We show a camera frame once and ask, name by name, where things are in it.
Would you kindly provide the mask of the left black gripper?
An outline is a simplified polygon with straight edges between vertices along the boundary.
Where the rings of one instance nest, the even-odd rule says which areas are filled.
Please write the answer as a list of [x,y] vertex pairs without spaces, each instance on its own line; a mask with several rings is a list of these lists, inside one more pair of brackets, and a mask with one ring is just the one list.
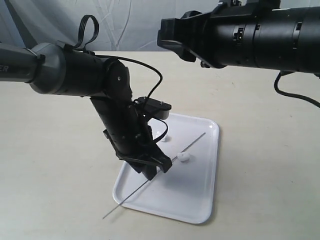
[[[163,173],[168,172],[172,160],[152,142],[150,128],[130,103],[97,96],[90,100],[120,160],[125,160],[148,181],[157,175],[157,167]],[[155,166],[132,160],[151,160]]]

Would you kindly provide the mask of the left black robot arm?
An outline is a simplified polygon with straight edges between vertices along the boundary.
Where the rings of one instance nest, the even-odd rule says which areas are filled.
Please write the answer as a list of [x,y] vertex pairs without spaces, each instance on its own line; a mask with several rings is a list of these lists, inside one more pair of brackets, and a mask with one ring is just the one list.
[[148,180],[172,167],[149,126],[151,119],[167,119],[172,107],[149,96],[133,99],[129,69],[117,57],[69,45],[41,43],[28,49],[1,44],[0,79],[26,83],[43,95],[88,97],[120,160]]

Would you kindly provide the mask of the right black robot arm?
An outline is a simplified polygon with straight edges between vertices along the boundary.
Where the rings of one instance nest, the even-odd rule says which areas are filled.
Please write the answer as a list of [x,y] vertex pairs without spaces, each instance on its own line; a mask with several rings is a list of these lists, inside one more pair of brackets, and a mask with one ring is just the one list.
[[221,0],[210,12],[162,19],[157,45],[206,68],[319,74],[320,9],[281,9],[278,0]]

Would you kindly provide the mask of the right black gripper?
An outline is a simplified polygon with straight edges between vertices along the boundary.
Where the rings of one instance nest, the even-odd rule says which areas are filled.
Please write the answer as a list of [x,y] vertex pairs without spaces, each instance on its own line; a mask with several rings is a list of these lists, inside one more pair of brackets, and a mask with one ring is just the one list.
[[212,12],[188,11],[181,18],[160,21],[157,45],[186,62],[197,57],[186,48],[203,35],[201,67],[254,67],[255,10],[220,5]]

